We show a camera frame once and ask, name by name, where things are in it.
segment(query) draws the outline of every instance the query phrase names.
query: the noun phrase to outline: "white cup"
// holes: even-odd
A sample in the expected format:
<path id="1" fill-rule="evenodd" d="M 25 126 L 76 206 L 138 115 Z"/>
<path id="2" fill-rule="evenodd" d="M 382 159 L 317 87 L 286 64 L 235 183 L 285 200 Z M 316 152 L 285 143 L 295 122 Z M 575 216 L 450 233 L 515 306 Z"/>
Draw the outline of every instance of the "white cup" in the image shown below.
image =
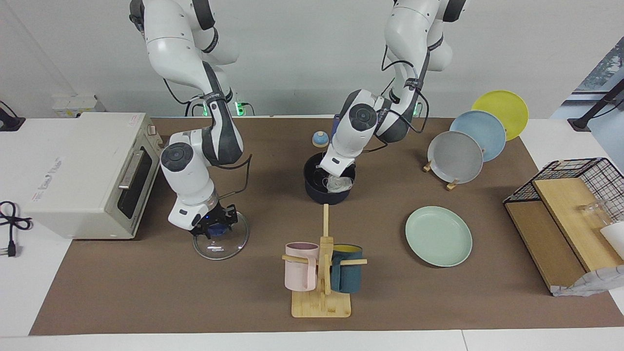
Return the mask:
<path id="1" fill-rule="evenodd" d="M 600 232 L 605 239 L 609 241 L 609 244 L 613 246 L 615 252 L 624 259 L 624 222 L 616 222 L 612 225 L 608 225 L 600 229 Z"/>

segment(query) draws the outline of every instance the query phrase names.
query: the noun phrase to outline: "dish rack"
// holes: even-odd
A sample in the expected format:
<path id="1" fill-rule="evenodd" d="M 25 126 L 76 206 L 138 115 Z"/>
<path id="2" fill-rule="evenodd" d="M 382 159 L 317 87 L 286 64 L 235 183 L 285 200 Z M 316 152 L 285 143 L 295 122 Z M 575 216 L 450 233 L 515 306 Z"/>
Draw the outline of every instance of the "dish rack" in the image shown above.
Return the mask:
<path id="1" fill-rule="evenodd" d="M 600 271 L 601 280 L 605 269 L 614 278 L 609 289 L 624 285 L 624 275 L 617 271 L 624 260 L 600 233 L 604 224 L 595 214 L 582 210 L 596 200 L 609 201 L 606 215 L 624 220 L 624 176 L 602 157 L 553 161 L 504 200 L 554 295 L 590 295 L 605 290 L 588 276 L 598 277 Z"/>

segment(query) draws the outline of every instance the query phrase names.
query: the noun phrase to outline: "white robotic arm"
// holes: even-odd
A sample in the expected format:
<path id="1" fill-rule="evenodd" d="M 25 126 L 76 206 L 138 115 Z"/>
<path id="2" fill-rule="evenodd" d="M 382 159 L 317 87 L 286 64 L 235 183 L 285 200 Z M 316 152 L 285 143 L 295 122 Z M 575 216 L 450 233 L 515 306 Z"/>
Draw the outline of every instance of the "white robotic arm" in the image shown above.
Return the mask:
<path id="1" fill-rule="evenodd" d="M 444 69 L 451 61 L 452 50 L 443 40 L 443 23 L 456 21 L 469 1 L 394 1 L 384 32 L 387 55 L 396 72 L 391 100 L 365 90 L 349 95 L 339 115 L 338 128 L 320 164 L 325 171 L 340 176 L 362 153 L 373 134 L 384 143 L 397 142 L 405 137 L 431 57 L 434 59 L 431 66 L 435 70 Z M 357 124 L 357 119 L 350 114 L 358 104 L 365 104 L 368 111 L 376 112 L 374 123 L 367 125 L 368 129 L 361 130 L 362 124 Z"/>
<path id="2" fill-rule="evenodd" d="M 177 194 L 169 221 L 194 235 L 206 234 L 214 223 L 236 222 L 234 206 L 218 201 L 207 166 L 235 163 L 243 141 L 227 107 L 232 90 L 216 64 L 236 61 L 231 42 L 221 45 L 208 0 L 132 0 L 130 20 L 144 35 L 149 60 L 164 79 L 202 91 L 212 126 L 171 136 L 160 156 L 167 182 Z"/>

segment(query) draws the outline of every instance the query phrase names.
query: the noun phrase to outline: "mug rack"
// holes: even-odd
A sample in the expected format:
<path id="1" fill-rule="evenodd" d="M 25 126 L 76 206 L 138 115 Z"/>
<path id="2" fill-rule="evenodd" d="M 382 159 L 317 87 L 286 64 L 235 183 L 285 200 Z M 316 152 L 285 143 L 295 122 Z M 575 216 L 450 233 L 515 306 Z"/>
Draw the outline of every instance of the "mug rack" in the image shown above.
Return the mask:
<path id="1" fill-rule="evenodd" d="M 323 236 L 318 254 L 316 289 L 292 292 L 291 314 L 295 318 L 346 318 L 351 315 L 351 294 L 331 290 L 329 268 L 334 252 L 334 238 L 329 236 L 329 205 L 323 205 Z M 282 255 L 281 259 L 308 263 L 304 257 Z M 343 260 L 340 265 L 367 264 L 368 260 Z"/>

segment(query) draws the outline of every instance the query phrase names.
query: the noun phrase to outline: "wooden board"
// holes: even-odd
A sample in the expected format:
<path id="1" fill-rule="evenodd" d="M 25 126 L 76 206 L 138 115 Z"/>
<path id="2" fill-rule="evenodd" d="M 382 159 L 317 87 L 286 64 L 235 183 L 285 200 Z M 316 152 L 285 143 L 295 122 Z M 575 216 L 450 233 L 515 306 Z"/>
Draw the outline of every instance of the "wooden board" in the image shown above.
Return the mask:
<path id="1" fill-rule="evenodd" d="M 569 287 L 586 273 L 543 202 L 512 202 L 505 207 L 548 288 Z"/>
<path id="2" fill-rule="evenodd" d="M 624 260 L 600 233 L 604 226 L 600 218 L 580 209 L 596 201 L 583 180 L 536 180 L 534 186 L 585 270 L 624 264 Z"/>
<path id="3" fill-rule="evenodd" d="M 346 318 L 351 315 L 351 296 L 332 291 L 293 291 L 291 314 L 296 318 Z"/>

